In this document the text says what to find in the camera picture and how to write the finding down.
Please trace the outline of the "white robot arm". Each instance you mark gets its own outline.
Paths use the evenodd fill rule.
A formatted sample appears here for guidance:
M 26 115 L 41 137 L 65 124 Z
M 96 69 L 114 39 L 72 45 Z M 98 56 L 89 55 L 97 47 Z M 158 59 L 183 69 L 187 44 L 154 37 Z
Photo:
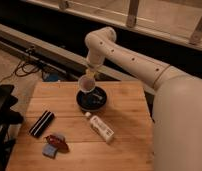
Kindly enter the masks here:
M 88 33 L 87 66 L 97 70 L 108 59 L 155 90 L 153 170 L 202 171 L 202 79 L 119 46 L 116 38 L 111 27 Z

